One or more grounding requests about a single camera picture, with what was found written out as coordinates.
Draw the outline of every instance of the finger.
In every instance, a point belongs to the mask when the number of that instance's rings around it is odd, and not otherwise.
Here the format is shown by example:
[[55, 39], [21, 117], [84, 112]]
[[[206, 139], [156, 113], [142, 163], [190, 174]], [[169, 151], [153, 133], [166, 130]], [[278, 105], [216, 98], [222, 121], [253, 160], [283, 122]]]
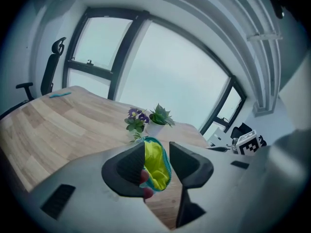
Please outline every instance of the finger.
[[141, 175], [140, 175], [140, 184], [141, 183], [144, 183], [144, 182], [146, 182], [147, 180], [148, 180], [148, 178], [149, 178], [149, 174], [148, 174], [148, 172], [146, 171], [146, 170], [142, 170], [141, 171]]
[[151, 198], [152, 195], [154, 194], [153, 190], [151, 190], [148, 187], [143, 188], [143, 191], [144, 191], [144, 199], [145, 200], [148, 199], [148, 198]]

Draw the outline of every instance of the yellow-green fabric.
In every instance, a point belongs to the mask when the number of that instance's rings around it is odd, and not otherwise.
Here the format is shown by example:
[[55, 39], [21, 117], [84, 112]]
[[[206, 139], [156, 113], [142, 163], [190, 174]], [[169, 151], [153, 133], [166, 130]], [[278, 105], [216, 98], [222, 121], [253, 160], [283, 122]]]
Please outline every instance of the yellow-green fabric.
[[164, 190], [170, 175], [163, 161], [162, 147], [156, 142], [145, 142], [145, 169], [154, 187]]

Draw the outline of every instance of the succulent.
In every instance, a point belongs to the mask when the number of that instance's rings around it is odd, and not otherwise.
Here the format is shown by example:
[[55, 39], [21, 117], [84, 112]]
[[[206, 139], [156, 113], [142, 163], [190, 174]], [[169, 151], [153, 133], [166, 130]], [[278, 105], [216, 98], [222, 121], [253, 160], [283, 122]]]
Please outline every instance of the succulent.
[[155, 108], [155, 111], [151, 111], [149, 118], [152, 122], [159, 124], [159, 125], [175, 125], [172, 116], [170, 116], [170, 111], [166, 111], [160, 104], [158, 104]]

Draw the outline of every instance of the black vent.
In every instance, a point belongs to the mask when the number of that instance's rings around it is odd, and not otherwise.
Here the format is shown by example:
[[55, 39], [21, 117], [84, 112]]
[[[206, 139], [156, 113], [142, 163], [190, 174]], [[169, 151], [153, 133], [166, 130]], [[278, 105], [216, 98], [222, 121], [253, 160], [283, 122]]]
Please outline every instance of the black vent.
[[41, 207], [41, 210], [54, 219], [57, 219], [65, 208], [65, 205], [67, 204], [75, 189], [76, 188], [74, 186], [68, 184], [60, 185], [57, 190], [50, 196], [50, 198], [44, 203], [44, 205]]
[[237, 166], [237, 167], [240, 167], [240, 168], [243, 168], [243, 169], [247, 169], [249, 164], [248, 163], [245, 163], [245, 162], [241, 162], [241, 161], [234, 161], [231, 163], [233, 166]]

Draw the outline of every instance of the window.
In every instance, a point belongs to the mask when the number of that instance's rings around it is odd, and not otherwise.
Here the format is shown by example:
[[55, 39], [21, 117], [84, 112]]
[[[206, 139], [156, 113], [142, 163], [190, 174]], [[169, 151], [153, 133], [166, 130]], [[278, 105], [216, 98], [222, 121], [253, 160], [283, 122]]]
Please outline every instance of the window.
[[120, 102], [174, 111], [175, 121], [199, 129], [218, 100], [228, 76], [196, 45], [152, 22], [140, 43]]
[[217, 128], [226, 132], [246, 99], [199, 39], [147, 11], [121, 8], [82, 16], [64, 64], [63, 87], [73, 85], [149, 110], [160, 103], [206, 139]]
[[77, 43], [73, 58], [77, 62], [87, 63], [111, 71], [125, 33], [132, 20], [97, 17], [89, 18]]
[[234, 76], [231, 77], [217, 107], [201, 128], [200, 133], [206, 139], [210, 138], [217, 128], [226, 133], [238, 116], [245, 100], [246, 96], [237, 83], [236, 78]]
[[68, 86], [78, 85], [100, 97], [108, 98], [110, 80], [75, 69], [69, 69]]
[[68, 47], [63, 87], [79, 85], [114, 100], [127, 53], [148, 14], [130, 9], [88, 8]]

